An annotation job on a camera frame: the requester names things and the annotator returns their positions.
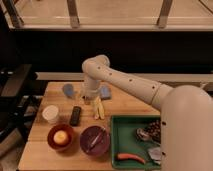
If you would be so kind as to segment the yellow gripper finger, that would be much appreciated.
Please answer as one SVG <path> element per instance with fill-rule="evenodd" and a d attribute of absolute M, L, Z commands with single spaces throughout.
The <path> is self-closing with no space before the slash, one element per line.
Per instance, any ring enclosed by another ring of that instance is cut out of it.
<path fill-rule="evenodd" d="M 85 101 L 85 95 L 83 95 L 83 94 L 80 94 L 80 95 L 79 95 L 79 99 L 80 99 L 80 100 L 83 100 L 83 101 Z"/>
<path fill-rule="evenodd" d="M 97 102 L 98 102 L 98 99 L 99 99 L 99 96 L 96 96 L 96 97 L 93 98 L 92 101 L 93 101 L 94 103 L 97 103 Z"/>

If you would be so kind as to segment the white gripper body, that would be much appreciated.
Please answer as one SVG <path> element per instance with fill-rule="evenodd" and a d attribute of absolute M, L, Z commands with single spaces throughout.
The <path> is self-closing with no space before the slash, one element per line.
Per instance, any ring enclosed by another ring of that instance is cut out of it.
<path fill-rule="evenodd" d="M 96 97 L 99 94 L 100 81 L 91 77 L 85 77 L 82 85 L 83 95 L 86 97 Z"/>

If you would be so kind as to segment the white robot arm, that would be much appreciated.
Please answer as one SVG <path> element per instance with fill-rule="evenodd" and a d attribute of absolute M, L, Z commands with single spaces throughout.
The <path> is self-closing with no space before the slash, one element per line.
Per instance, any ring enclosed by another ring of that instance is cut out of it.
<path fill-rule="evenodd" d="M 82 63 L 83 95 L 92 100 L 102 81 L 161 114 L 161 171 L 213 171 L 213 97 L 203 89 L 166 84 L 114 70 L 105 55 Z"/>

